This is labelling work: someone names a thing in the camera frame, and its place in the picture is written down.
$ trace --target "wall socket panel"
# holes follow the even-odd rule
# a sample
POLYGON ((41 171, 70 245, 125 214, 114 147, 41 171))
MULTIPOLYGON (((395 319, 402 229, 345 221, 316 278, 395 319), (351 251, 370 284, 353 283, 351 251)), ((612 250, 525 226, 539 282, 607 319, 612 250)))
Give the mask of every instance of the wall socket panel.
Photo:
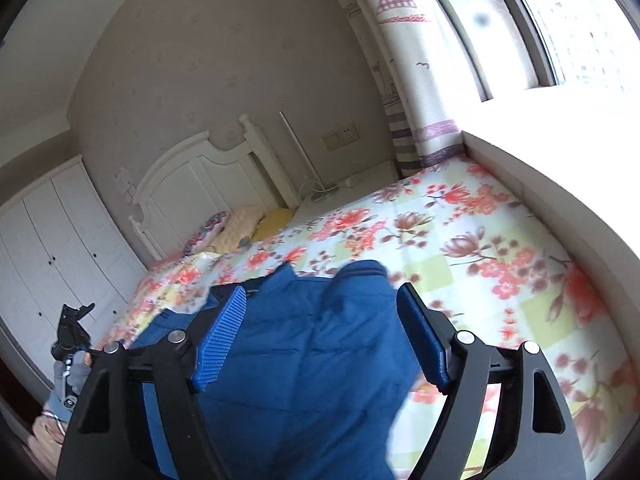
POLYGON ((360 136, 358 135, 358 131, 356 130, 356 125, 354 123, 347 124, 339 130, 335 130, 330 134, 322 136, 322 141, 330 152, 346 146, 347 144, 351 144, 359 139, 360 136))

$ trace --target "floral bedspread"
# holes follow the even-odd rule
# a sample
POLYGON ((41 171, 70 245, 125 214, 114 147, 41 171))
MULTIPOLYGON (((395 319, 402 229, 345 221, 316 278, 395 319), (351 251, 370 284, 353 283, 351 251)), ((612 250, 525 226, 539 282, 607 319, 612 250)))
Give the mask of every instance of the floral bedspread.
MULTIPOLYGON (((264 275, 285 260, 299 274, 332 276, 359 259, 382 262, 395 286, 412 282, 430 308, 485 343, 539 343, 574 416, 587 476, 601 471, 640 412, 625 347, 588 279, 548 229, 466 158, 287 228, 244 253, 199 253, 157 268, 105 340, 128 345, 162 308, 194 312, 209 286, 264 275)), ((482 468, 498 398, 499 386, 489 386, 466 476, 482 468)), ((399 479, 408 477, 443 404, 436 388, 418 378, 388 444, 399 479)))

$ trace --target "striped curtain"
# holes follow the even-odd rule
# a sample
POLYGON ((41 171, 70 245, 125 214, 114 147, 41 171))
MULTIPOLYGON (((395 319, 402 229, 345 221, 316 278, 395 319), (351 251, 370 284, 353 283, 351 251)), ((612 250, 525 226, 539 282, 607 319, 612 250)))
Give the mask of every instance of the striped curtain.
POLYGON ((435 0, 338 0, 382 96, 404 176, 463 153, 456 81, 435 0))

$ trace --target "electrical outlet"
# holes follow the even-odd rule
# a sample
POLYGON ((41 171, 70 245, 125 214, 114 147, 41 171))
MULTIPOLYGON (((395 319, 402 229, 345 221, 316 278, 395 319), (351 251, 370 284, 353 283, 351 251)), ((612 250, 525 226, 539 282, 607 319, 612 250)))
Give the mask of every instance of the electrical outlet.
POLYGON ((358 131, 356 130, 356 125, 354 123, 347 124, 346 126, 342 127, 337 132, 337 134, 343 146, 345 144, 351 144, 352 142, 360 139, 358 131))

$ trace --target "window sill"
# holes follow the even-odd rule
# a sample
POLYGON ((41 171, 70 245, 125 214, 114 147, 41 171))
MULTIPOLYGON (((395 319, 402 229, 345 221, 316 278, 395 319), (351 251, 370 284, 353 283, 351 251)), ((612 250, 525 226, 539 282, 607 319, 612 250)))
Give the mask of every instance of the window sill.
POLYGON ((460 118, 469 155, 510 187, 588 272, 636 362, 639 124, 637 103, 581 86, 525 90, 460 118))
POLYGON ((563 187, 640 255, 640 105, 591 88, 534 88, 493 99, 460 121, 466 132, 563 187))

